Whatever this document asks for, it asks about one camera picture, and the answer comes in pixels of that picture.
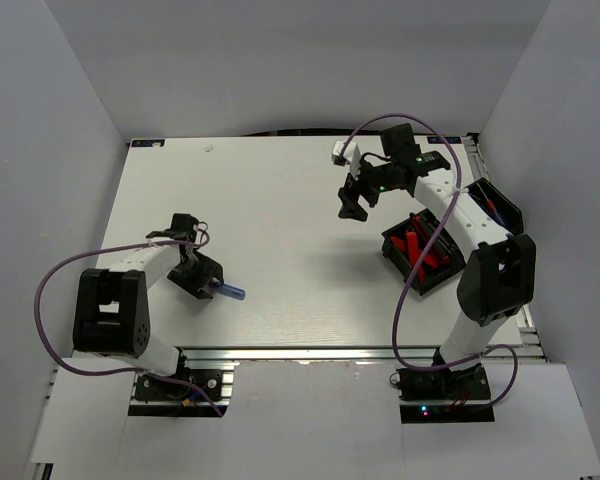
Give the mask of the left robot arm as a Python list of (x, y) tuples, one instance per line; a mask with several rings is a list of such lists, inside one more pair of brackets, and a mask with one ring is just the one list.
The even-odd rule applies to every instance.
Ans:
[(152, 231), (145, 248), (105, 269), (87, 269), (79, 280), (73, 325), (74, 349), (110, 356), (157, 376), (157, 387), (179, 399), (191, 387), (181, 368), (181, 350), (151, 330), (149, 290), (167, 279), (197, 300), (211, 300), (211, 283), (223, 279), (223, 267), (200, 253), (204, 231), (190, 214), (176, 213), (165, 230)]

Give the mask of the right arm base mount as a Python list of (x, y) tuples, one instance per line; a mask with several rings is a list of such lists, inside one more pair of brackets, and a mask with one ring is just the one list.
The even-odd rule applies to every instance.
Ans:
[(398, 391), (403, 425), (495, 421), (491, 390), (482, 365), (464, 372), (401, 368), (389, 376), (389, 384)]

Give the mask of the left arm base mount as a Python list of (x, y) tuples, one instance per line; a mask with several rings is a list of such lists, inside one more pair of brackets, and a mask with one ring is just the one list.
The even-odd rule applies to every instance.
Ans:
[[(218, 368), (185, 369), (183, 381), (196, 385), (224, 414), (232, 390), (232, 373)], [(131, 417), (217, 418), (213, 406), (189, 386), (140, 376), (134, 383), (128, 408)]]

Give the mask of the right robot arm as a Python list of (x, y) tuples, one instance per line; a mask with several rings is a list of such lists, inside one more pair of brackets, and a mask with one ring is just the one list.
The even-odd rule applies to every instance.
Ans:
[(342, 219), (364, 222), (366, 200), (374, 207), (381, 194), (402, 190), (438, 221), (433, 234), (447, 233), (465, 261), (457, 287), (460, 313), (437, 353), (433, 390), (452, 399), (468, 385), (468, 370), (480, 362), (497, 330), (528, 304), (534, 293), (536, 245), (498, 223), (462, 186), (455, 153), (424, 152), (410, 124), (382, 131), (385, 159), (372, 165), (351, 138), (335, 143), (332, 161), (349, 169), (338, 191)]

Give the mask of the blue handle screwdriver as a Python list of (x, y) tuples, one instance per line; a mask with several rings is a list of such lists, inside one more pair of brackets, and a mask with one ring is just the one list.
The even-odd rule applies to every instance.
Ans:
[(481, 195), (482, 195), (482, 203), (484, 204), (486, 211), (499, 225), (501, 225), (502, 227), (505, 227), (506, 222), (505, 222), (504, 218), (501, 216), (494, 201), (485, 192), (482, 192)]
[(215, 293), (234, 300), (243, 301), (246, 298), (246, 291), (244, 289), (217, 280), (210, 283), (210, 288)]

